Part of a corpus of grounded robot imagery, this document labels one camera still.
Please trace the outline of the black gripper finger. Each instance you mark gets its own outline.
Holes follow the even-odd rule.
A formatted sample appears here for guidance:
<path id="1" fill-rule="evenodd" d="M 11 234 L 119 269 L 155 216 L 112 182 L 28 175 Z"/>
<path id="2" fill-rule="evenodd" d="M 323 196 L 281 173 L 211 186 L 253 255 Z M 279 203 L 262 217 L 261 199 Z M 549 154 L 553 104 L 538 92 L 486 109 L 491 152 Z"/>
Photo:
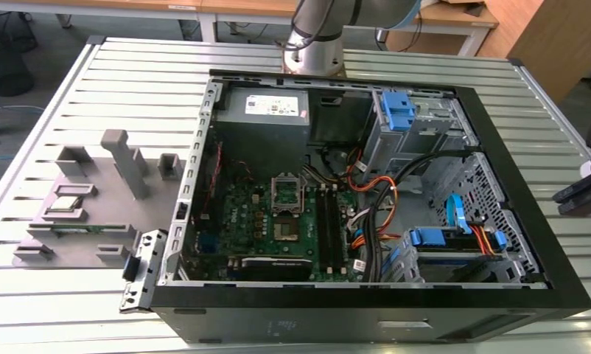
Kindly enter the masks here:
<path id="1" fill-rule="evenodd" d="M 591 217 L 591 192 L 581 193 L 559 205 L 559 214 L 571 217 Z"/>
<path id="2" fill-rule="evenodd" d="M 555 202 L 566 202 L 575 196 L 591 191 L 591 161 L 587 161 L 579 169 L 582 179 L 561 190 L 554 196 Z"/>

